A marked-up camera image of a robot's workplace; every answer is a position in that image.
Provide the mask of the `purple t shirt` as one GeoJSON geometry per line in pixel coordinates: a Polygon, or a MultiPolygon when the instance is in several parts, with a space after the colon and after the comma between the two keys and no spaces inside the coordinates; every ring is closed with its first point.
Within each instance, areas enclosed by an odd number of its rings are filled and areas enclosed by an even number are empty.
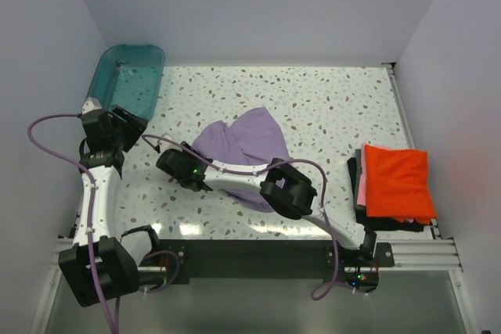
{"type": "Polygon", "coordinates": [[[290,158],[282,130],[265,107],[248,110],[230,125],[221,120],[209,124],[192,147],[206,159],[236,165],[290,158]]]}

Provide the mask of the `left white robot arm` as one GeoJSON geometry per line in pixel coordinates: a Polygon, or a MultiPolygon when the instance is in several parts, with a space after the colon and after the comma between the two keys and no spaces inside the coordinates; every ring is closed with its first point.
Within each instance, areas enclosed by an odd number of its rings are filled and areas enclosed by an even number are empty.
{"type": "Polygon", "coordinates": [[[146,130],[145,119],[113,106],[104,109],[88,98],[82,107],[85,140],[80,148],[84,188],[73,245],[59,255],[59,268],[82,307],[137,291],[139,265],[162,256],[157,233],[149,225],[117,234],[115,209],[124,157],[146,130]]]}

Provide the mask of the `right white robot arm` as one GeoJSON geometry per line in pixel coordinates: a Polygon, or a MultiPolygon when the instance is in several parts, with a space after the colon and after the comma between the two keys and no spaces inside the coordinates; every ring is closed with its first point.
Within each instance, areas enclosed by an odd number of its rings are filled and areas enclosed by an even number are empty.
{"type": "Polygon", "coordinates": [[[278,215],[309,221],[332,235],[359,266],[367,265],[377,255],[377,234],[327,205],[326,173],[311,160],[275,158],[268,165],[234,165],[206,160],[180,146],[163,151],[156,167],[194,192],[257,193],[278,215]]]}

